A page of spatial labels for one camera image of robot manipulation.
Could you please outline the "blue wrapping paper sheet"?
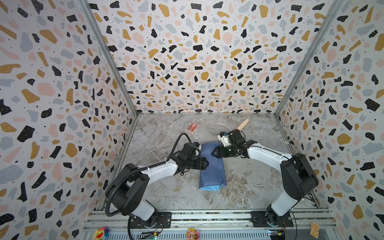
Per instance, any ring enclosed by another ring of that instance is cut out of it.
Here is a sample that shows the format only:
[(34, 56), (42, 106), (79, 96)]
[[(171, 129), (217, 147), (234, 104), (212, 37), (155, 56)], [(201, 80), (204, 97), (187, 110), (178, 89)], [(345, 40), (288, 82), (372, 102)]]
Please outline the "blue wrapping paper sheet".
[(212, 156), (219, 146), (219, 142), (208, 142), (202, 145), (201, 157), (205, 158), (209, 164), (205, 170), (201, 170), (200, 190), (219, 191), (227, 186), (224, 161)]

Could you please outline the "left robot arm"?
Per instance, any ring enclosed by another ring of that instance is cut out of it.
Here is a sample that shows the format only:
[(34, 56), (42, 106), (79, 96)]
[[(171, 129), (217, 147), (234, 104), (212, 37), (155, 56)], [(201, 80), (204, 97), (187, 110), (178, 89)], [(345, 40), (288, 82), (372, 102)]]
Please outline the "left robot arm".
[(171, 154), (169, 160), (144, 167), (128, 164), (119, 172), (106, 190), (105, 215), (121, 214), (154, 221), (157, 209), (144, 199), (147, 187), (189, 170), (205, 170), (209, 162), (201, 156), (202, 147), (197, 142), (184, 144), (181, 151)]

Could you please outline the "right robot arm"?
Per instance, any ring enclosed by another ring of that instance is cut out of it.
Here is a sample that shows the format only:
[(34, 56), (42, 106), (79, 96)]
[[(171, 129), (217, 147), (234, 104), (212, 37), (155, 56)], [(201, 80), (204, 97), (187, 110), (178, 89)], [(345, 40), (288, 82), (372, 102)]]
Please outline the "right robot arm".
[(281, 173), (283, 191), (266, 210), (264, 222), (277, 227), (291, 209), (319, 185), (307, 158), (300, 153), (290, 155), (264, 147), (249, 140), (241, 145), (218, 146), (212, 151), (216, 158), (242, 157), (262, 162)]

